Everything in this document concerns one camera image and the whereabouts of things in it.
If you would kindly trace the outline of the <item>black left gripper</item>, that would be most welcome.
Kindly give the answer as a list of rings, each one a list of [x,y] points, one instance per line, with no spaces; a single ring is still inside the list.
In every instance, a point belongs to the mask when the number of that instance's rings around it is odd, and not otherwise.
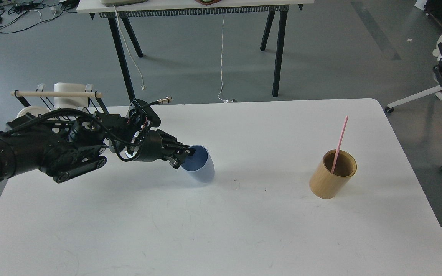
[[[147,133],[142,146],[127,149],[127,157],[133,161],[145,162],[167,160],[174,169],[179,169],[195,152],[195,149],[180,143],[174,136],[161,130],[153,130]]]

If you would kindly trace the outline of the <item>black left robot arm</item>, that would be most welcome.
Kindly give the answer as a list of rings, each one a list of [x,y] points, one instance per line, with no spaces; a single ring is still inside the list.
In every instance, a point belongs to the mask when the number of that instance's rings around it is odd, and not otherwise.
[[[106,149],[121,161],[161,159],[177,169],[195,149],[158,128],[152,106],[167,101],[133,99],[125,116],[101,104],[94,113],[63,108],[7,122],[0,131],[0,182],[37,169],[62,183],[103,167]]]

